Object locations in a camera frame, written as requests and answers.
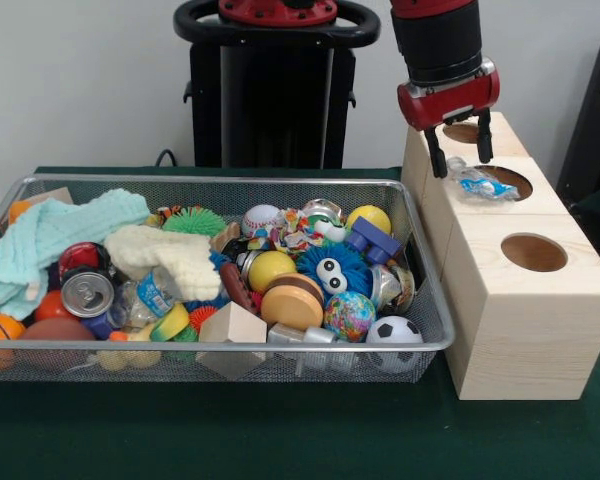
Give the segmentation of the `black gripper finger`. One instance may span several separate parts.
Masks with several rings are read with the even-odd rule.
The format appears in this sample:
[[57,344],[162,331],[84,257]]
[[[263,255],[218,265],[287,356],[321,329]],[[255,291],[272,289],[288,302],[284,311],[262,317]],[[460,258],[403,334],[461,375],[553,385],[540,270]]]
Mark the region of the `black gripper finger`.
[[446,157],[444,151],[440,148],[435,129],[426,129],[424,135],[431,159],[432,173],[435,178],[445,178],[448,174]]
[[488,164],[493,158],[492,133],[491,133],[491,114],[489,110],[481,110],[477,113],[478,133],[477,150],[478,157],[482,164]]

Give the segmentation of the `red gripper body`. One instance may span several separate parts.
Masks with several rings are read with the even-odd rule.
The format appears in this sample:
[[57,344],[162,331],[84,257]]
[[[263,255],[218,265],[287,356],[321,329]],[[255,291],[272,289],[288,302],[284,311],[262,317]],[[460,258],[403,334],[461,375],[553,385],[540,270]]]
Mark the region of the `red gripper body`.
[[397,88],[403,116],[417,131],[477,115],[492,107],[499,93],[500,79],[496,70],[442,88],[418,87],[411,82]]

